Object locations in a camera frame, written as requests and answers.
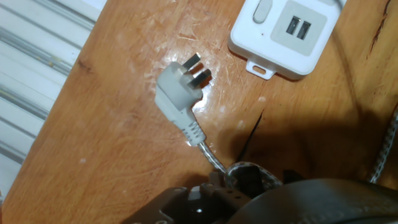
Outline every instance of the corrugated panel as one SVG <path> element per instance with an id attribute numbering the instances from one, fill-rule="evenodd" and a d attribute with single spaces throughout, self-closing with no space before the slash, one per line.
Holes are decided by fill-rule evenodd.
<path id="1" fill-rule="evenodd" d="M 0 0 L 0 203 L 106 0 Z"/>

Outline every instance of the wooden surface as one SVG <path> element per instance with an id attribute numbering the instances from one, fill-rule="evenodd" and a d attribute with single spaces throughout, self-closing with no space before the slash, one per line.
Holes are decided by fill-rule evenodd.
<path id="1" fill-rule="evenodd" d="M 227 47 L 244 0 L 109 0 L 3 207 L 4 223 L 120 223 L 211 166 L 154 103 L 195 52 L 213 72 L 194 112 L 223 164 L 365 179 L 398 102 L 398 1 L 348 1 L 315 71 L 261 80 Z M 398 188 L 398 153 L 380 184 Z"/>

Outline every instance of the screw hole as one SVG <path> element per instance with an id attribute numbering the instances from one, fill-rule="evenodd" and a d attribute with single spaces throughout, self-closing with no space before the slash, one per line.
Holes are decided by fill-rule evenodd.
<path id="1" fill-rule="evenodd" d="M 253 70 L 258 72 L 258 73 L 260 73 L 261 75 L 265 75 L 266 74 L 266 71 L 264 69 L 259 68 L 257 66 L 253 66 Z"/>

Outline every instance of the power switch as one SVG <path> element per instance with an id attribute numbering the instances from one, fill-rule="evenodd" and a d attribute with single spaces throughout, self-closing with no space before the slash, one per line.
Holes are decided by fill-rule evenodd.
<path id="1" fill-rule="evenodd" d="M 253 15 L 254 22 L 262 24 L 266 20 L 268 12 L 271 9 L 271 7 L 272 7 L 272 0 L 260 0 L 260 3 L 257 6 L 257 9 Z"/>

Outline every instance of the cable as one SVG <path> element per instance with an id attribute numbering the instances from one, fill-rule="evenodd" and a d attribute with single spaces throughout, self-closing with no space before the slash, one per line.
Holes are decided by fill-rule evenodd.
<path id="1" fill-rule="evenodd" d="M 376 159 L 376 163 L 373 168 L 373 173 L 368 180 L 370 183 L 376 184 L 381 176 L 381 173 L 384 170 L 387 157 L 390 154 L 392 145 L 394 144 L 397 128 L 398 128 L 398 107 L 396 107 L 394 111 L 394 114 L 390 122 L 390 126 L 387 130 L 386 136 L 384 137 L 384 144 L 381 147 L 378 158 Z"/>
<path id="2" fill-rule="evenodd" d="M 199 143 L 198 147 L 201 150 L 201 152 L 203 153 L 203 155 L 205 155 L 207 160 L 210 162 L 210 164 L 213 165 L 213 167 L 216 170 L 220 171 L 223 174 L 226 173 L 226 169 L 225 169 L 224 165 L 216 158 L 216 156 L 212 153 L 212 151 L 210 150 L 210 148 L 207 146 L 207 144 L 204 141 Z"/>

